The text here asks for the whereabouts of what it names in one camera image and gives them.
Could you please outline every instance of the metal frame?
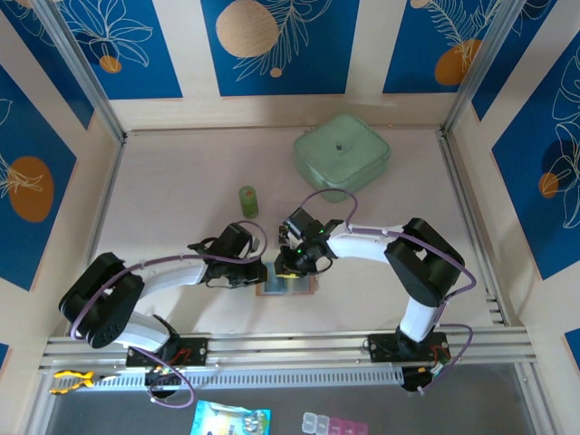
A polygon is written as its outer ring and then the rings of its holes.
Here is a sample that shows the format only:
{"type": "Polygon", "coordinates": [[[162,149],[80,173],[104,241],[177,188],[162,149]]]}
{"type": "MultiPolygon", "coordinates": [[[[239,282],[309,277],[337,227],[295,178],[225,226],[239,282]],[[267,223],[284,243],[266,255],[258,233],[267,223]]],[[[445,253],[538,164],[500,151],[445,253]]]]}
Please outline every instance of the metal frame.
{"type": "MultiPolygon", "coordinates": [[[[467,340],[468,333],[462,328],[441,331],[447,334],[452,353],[456,353],[467,340]]],[[[369,354],[363,349],[368,334],[375,333],[377,331],[185,335],[205,336],[209,341],[206,366],[186,367],[183,372],[194,385],[203,385],[204,388],[401,383],[401,364],[371,363],[369,354]]],[[[63,386],[61,381],[52,377],[58,370],[117,372],[120,374],[117,380],[96,382],[94,390],[142,391],[145,369],[127,369],[126,354],[127,349],[118,344],[94,350],[85,342],[66,337],[49,339],[39,369],[41,381],[31,404],[36,412],[31,413],[22,433],[37,435],[48,427],[54,403],[48,391],[63,386]]],[[[526,328],[491,326],[474,328],[472,345],[459,364],[515,363],[531,366],[536,362],[526,328]]]]}
{"type": "MultiPolygon", "coordinates": [[[[525,2],[526,0],[513,0],[502,3],[496,19],[488,29],[485,43],[482,44],[478,56],[459,87],[457,97],[445,121],[440,126],[438,142],[468,230],[469,242],[478,258],[479,272],[486,283],[488,306],[492,315],[497,317],[494,318],[494,324],[498,325],[475,328],[473,344],[459,363],[514,363],[537,433],[557,434],[561,432],[561,429],[558,427],[556,416],[551,416],[548,412],[550,401],[545,395],[537,373],[537,360],[532,344],[526,329],[520,326],[521,323],[514,313],[509,298],[504,297],[500,291],[493,262],[488,255],[489,242],[484,238],[485,232],[481,231],[483,228],[481,215],[474,207],[476,202],[471,200],[473,192],[467,182],[469,177],[459,158],[457,143],[451,134],[460,116],[468,108],[525,2]]],[[[32,3],[74,77],[82,86],[95,110],[102,116],[110,133],[121,144],[95,228],[94,241],[89,252],[90,259],[94,256],[102,232],[104,217],[121,164],[122,145],[126,133],[57,6],[52,0],[32,0],[32,3]]],[[[132,134],[150,133],[151,131],[135,131],[132,134]]],[[[465,331],[446,329],[445,332],[448,333],[451,351],[456,353],[465,343],[465,331]]],[[[232,376],[238,376],[237,373],[242,373],[239,374],[242,378],[236,379],[242,379],[242,382],[238,384],[247,388],[262,388],[269,384],[268,380],[271,380],[271,377],[266,378],[265,382],[254,381],[254,375],[258,372],[259,376],[278,376],[277,373],[280,372],[304,374],[310,371],[309,373],[313,376],[318,376],[322,371],[330,374],[332,372],[366,372],[370,373],[368,375],[372,378],[373,373],[378,370],[383,373],[394,373],[393,376],[396,378],[396,364],[371,364],[368,354],[363,349],[363,340],[370,333],[376,332],[211,335],[208,347],[208,367],[189,367],[186,374],[194,381],[213,380],[208,382],[215,381],[214,383],[219,385],[221,381],[216,380],[224,376],[224,379],[231,379],[232,376]],[[252,377],[244,377],[244,373],[252,373],[252,377]]],[[[62,368],[114,369],[121,373],[121,379],[125,381],[111,384],[98,383],[97,390],[142,389],[142,383],[135,380],[142,379],[143,371],[126,369],[124,367],[125,353],[126,350],[120,346],[95,351],[82,342],[74,342],[62,337],[50,338],[41,360],[39,378],[35,385],[36,394],[31,401],[29,419],[21,433],[36,435],[45,432],[54,402],[54,397],[48,390],[53,385],[52,374],[56,370],[62,368]]],[[[328,383],[336,383],[336,379],[338,378],[328,378],[328,383]]],[[[372,378],[370,382],[390,382],[391,380],[391,378],[382,380],[372,378]]],[[[351,378],[351,381],[359,382],[356,378],[351,378]]]]}
{"type": "Polygon", "coordinates": [[[441,129],[445,134],[450,133],[463,112],[471,104],[471,100],[481,82],[488,73],[489,67],[498,55],[501,45],[508,37],[514,22],[521,13],[527,0],[506,0],[501,3],[498,14],[489,26],[484,43],[479,47],[478,55],[471,63],[463,82],[459,86],[455,101],[449,108],[441,129]]]}
{"type": "Polygon", "coordinates": [[[486,284],[488,293],[488,303],[492,304],[490,311],[499,313],[499,320],[492,320],[494,324],[504,324],[507,326],[522,325],[516,316],[513,305],[509,297],[505,297],[501,292],[495,267],[489,257],[489,242],[484,238],[485,232],[481,229],[482,218],[473,198],[472,189],[466,180],[469,180],[467,171],[461,159],[457,159],[459,149],[453,135],[447,135],[443,131],[438,134],[438,141],[441,154],[445,160],[445,166],[449,174],[451,186],[459,203],[464,224],[468,230],[471,248],[478,259],[479,274],[486,284]]]}
{"type": "Polygon", "coordinates": [[[64,21],[53,0],[32,0],[34,12],[46,29],[94,109],[101,115],[109,133],[119,142],[125,138],[121,122],[109,103],[109,99],[94,75],[81,47],[64,21]]]}

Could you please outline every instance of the orange circle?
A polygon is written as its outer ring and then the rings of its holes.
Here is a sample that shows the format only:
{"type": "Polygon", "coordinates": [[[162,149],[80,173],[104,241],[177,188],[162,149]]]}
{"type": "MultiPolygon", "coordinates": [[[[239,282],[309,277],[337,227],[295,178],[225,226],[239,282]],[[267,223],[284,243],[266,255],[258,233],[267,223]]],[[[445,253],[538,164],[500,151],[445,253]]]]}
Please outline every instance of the orange circle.
{"type": "Polygon", "coordinates": [[[438,60],[435,66],[435,80],[443,86],[461,84],[471,62],[479,50],[481,41],[469,39],[462,45],[450,48],[438,60]]]}
{"type": "Polygon", "coordinates": [[[538,187],[544,198],[553,198],[558,193],[558,177],[552,172],[547,172],[540,179],[538,187]]]}
{"type": "Polygon", "coordinates": [[[115,57],[104,55],[99,60],[99,65],[107,73],[116,74],[121,70],[121,62],[115,57]]]}
{"type": "Polygon", "coordinates": [[[10,169],[13,173],[9,174],[9,178],[16,182],[8,190],[12,208],[28,222],[42,222],[53,205],[54,184],[51,171],[36,157],[21,157],[10,169]]]}

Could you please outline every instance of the black bracket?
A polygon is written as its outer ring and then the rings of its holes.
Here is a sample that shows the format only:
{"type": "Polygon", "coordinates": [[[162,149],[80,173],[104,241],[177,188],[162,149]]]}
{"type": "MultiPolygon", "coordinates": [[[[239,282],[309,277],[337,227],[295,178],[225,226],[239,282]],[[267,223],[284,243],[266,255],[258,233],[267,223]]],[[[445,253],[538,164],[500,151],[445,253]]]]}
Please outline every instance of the black bracket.
{"type": "MultiPolygon", "coordinates": [[[[177,352],[174,358],[178,358],[175,362],[167,361],[174,367],[195,366],[203,367],[206,365],[208,358],[208,339],[204,337],[195,338],[179,338],[176,343],[177,352]]],[[[151,360],[149,357],[129,349],[127,351],[127,367],[152,367],[155,368],[159,364],[151,360]]]]}
{"type": "Polygon", "coordinates": [[[449,349],[445,333],[430,333],[421,343],[406,339],[401,333],[372,333],[367,341],[365,347],[372,363],[426,363],[435,357],[433,347],[449,349]]]}

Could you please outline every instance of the green lid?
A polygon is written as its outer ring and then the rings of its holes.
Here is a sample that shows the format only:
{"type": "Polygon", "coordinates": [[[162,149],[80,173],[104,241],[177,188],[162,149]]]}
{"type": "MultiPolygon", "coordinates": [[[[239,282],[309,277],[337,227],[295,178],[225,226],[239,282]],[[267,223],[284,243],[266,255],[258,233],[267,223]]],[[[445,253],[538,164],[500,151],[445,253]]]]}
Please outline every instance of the green lid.
{"type": "Polygon", "coordinates": [[[298,138],[295,152],[329,185],[348,189],[369,168],[384,165],[391,149],[364,122],[343,114],[298,138]]]}

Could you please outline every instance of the small green bottle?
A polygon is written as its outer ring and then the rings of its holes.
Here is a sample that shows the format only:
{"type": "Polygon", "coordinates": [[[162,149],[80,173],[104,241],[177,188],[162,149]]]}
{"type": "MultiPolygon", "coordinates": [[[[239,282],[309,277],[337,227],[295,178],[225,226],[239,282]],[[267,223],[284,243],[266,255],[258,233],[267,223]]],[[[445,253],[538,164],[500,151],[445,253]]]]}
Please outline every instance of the small green bottle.
{"type": "Polygon", "coordinates": [[[244,218],[255,218],[258,212],[256,190],[251,186],[244,186],[237,194],[239,196],[239,204],[242,206],[244,218]]]}

